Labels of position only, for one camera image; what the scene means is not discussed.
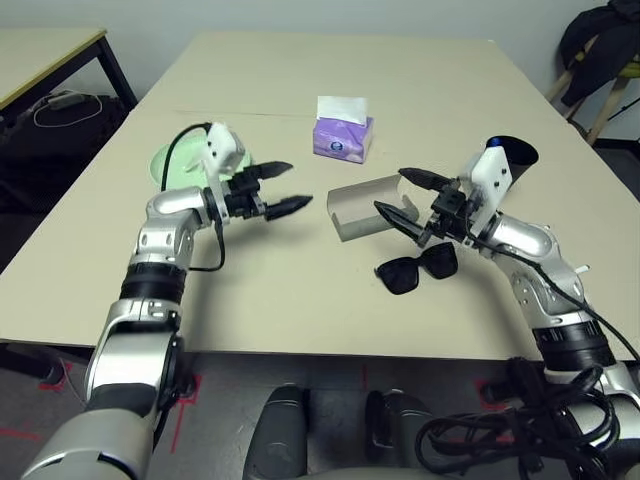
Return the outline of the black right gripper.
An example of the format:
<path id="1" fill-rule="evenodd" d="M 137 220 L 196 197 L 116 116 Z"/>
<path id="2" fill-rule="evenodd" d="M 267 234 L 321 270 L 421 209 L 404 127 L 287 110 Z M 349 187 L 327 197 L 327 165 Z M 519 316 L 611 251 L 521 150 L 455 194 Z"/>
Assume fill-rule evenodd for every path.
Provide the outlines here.
<path id="1" fill-rule="evenodd" d="M 457 179 L 420 168 L 401 168 L 398 173 L 425 190 L 439 190 L 431 205 L 432 214 L 425 227 L 420 226 L 399 208 L 374 201 L 378 213 L 396 230 L 409 237 L 417 246 L 425 246 L 430 234 L 439 239 L 451 239 L 460 244 L 469 241 L 468 234 L 472 225 L 471 216 L 478 210 L 479 203 L 470 199 L 461 190 Z"/>

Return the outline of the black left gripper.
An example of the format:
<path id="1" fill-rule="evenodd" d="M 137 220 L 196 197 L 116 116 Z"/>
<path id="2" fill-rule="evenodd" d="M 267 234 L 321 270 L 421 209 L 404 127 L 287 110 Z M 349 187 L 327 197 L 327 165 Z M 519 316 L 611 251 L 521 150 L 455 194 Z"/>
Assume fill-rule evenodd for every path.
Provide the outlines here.
<path id="1" fill-rule="evenodd" d="M 227 191 L 224 200 L 229 216 L 249 219 L 264 215 L 266 221 L 273 221 L 308 205 L 313 200 L 310 195 L 287 197 L 271 205 L 265 205 L 259 196 L 260 180 L 278 177 L 292 168 L 290 163 L 272 161 L 251 165 L 234 174 L 225 182 Z"/>

